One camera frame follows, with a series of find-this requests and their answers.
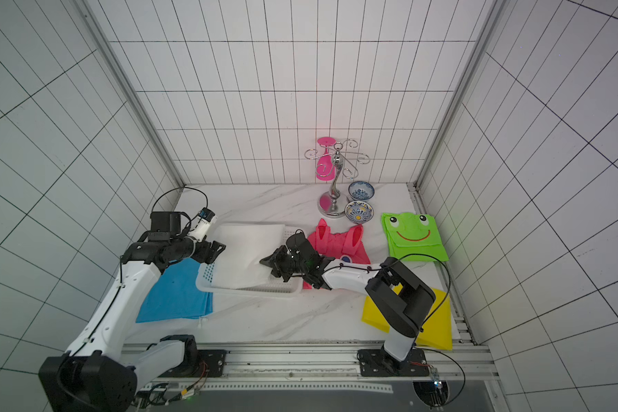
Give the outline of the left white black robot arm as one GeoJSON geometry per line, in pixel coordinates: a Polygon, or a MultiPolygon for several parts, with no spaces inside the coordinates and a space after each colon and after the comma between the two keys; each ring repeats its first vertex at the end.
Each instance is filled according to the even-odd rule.
{"type": "Polygon", "coordinates": [[[163,374],[191,376],[200,360],[189,335],[166,336],[134,362],[120,360],[126,334],[165,270],[185,259],[212,264],[225,250],[206,235],[215,213],[152,212],[151,226],[119,259],[118,275],[87,326],[63,355],[48,357],[38,376],[55,411],[126,411],[137,392],[163,374]]]}

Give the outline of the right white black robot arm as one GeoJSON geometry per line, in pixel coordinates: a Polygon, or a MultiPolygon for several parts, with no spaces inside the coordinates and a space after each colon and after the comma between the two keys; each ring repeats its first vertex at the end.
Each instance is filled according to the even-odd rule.
{"type": "Polygon", "coordinates": [[[348,290],[371,299],[390,326],[380,348],[358,350],[362,377],[427,377],[429,365],[415,341],[436,302],[432,288],[399,259],[374,267],[319,254],[302,231],[259,261],[271,275],[288,282],[299,277],[316,289],[348,290]]]}

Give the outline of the blue raincoat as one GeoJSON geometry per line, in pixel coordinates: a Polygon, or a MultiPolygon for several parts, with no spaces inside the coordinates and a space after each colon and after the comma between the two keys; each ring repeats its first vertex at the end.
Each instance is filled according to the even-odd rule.
{"type": "Polygon", "coordinates": [[[201,264],[185,259],[165,270],[144,300],[137,324],[173,319],[201,319],[213,312],[213,294],[196,286],[201,264]]]}

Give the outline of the white plastic perforated basket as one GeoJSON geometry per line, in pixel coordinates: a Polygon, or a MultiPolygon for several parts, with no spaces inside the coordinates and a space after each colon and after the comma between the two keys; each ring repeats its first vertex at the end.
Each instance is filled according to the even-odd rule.
{"type": "MultiPolygon", "coordinates": [[[[252,224],[252,223],[224,223],[224,224],[252,224]]],[[[297,232],[297,228],[285,226],[283,234],[283,243],[286,244],[286,240],[297,232]]],[[[242,289],[226,289],[226,288],[213,288],[211,286],[212,281],[212,264],[202,264],[199,270],[196,286],[199,290],[223,295],[250,295],[255,297],[266,298],[290,298],[294,295],[298,295],[303,288],[303,281],[299,277],[291,278],[287,283],[281,278],[275,278],[273,276],[269,283],[252,288],[242,289]]]]}

